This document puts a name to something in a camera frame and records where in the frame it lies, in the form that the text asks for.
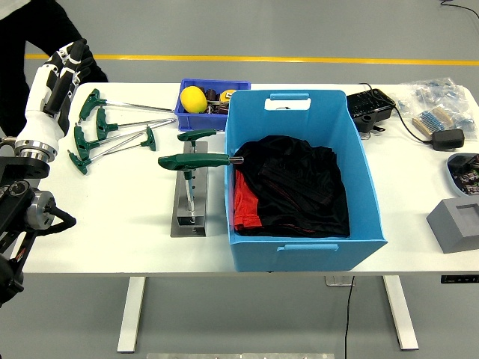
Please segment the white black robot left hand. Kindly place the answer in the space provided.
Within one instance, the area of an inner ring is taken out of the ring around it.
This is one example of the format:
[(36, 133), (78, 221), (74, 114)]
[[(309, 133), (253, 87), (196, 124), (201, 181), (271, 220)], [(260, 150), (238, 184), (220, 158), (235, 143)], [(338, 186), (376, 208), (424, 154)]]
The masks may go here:
[(58, 149), (67, 133), (67, 126), (59, 122), (61, 108), (87, 72), (82, 61), (87, 49), (85, 39), (68, 43), (39, 67), (25, 108), (26, 125), (16, 137), (18, 147), (37, 142)]

